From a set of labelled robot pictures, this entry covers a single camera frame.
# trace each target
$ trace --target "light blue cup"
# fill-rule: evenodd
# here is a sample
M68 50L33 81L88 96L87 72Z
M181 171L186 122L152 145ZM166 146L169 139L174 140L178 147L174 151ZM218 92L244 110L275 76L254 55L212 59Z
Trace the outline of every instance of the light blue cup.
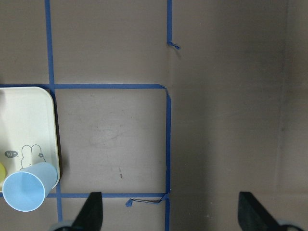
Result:
M57 170L43 162L9 175L2 187L5 201L12 208L29 212L41 206L58 178Z

